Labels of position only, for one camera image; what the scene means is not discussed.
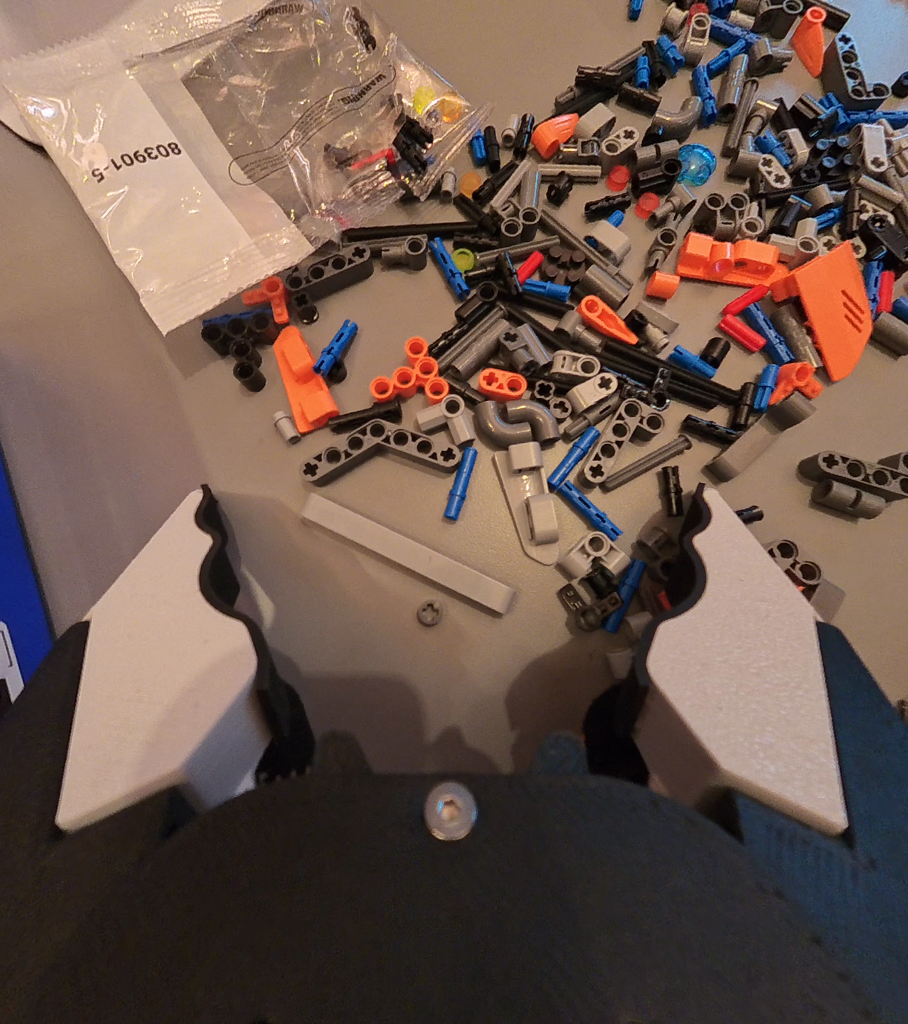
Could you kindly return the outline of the small bag of brick parts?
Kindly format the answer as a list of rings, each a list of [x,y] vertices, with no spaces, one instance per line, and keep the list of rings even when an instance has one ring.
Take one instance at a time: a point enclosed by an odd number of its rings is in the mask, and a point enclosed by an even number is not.
[[[128,13],[0,81],[163,334],[427,198],[490,116],[366,2]]]

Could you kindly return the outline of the light grey curved panel brick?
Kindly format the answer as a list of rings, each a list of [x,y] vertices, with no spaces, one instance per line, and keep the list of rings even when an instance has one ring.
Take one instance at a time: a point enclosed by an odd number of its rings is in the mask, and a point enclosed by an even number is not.
[[[543,565],[560,558],[560,528],[538,442],[514,443],[493,454],[493,463],[526,556]]]

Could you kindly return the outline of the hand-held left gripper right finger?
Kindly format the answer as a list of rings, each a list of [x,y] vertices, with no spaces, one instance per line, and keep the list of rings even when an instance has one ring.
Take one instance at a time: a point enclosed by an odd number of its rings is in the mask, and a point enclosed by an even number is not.
[[[826,836],[848,825],[819,618],[723,497],[699,486],[668,613],[644,631],[634,740],[656,793],[733,790]]]

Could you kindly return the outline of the pile of brick parts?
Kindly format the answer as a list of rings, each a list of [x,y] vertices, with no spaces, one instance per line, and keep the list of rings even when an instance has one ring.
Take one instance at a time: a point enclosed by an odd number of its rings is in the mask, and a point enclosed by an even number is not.
[[[245,310],[204,319],[202,342],[251,392],[278,367],[285,442],[333,432],[301,464],[315,486],[393,451],[455,473],[455,522],[476,437],[538,442],[572,626],[616,632],[643,586],[665,612],[671,535],[640,535],[632,557],[593,498],[657,470],[672,526],[693,439],[732,479],[868,344],[908,355],[908,109],[890,106],[908,68],[873,81],[848,23],[833,2],[674,2],[656,40],[580,67],[543,123],[514,121],[513,158],[493,126],[473,135],[490,176],[461,189],[443,176],[462,221],[352,228],[247,292]],[[330,386],[359,326],[320,352],[300,326],[373,260],[427,258],[453,326],[412,337],[371,403],[340,411]]]

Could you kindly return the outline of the grey desk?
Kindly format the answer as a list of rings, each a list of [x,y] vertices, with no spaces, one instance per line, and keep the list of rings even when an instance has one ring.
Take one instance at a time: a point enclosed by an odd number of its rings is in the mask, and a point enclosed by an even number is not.
[[[0,436],[54,631],[84,615],[200,483],[217,495],[244,597],[317,733],[358,734],[381,762],[472,746],[499,763],[579,728],[621,634],[570,631],[562,575],[524,555],[491,457],[458,522],[450,480],[392,457],[322,489],[273,425],[279,382],[251,394],[193,326],[163,338],[62,174],[0,125]],[[835,618],[892,699],[908,697],[908,501],[857,521],[796,473],[821,450],[908,450],[908,355],[869,345],[817,412],[721,488],[756,505],[845,590]],[[444,606],[424,627],[416,609]]]

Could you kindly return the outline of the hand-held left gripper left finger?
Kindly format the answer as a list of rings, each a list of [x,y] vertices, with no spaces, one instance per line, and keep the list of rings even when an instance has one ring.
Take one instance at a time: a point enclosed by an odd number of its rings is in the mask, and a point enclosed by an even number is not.
[[[213,538],[193,490],[89,610],[55,824],[72,833],[161,790],[197,810],[254,787],[270,734],[256,647],[199,585]]]

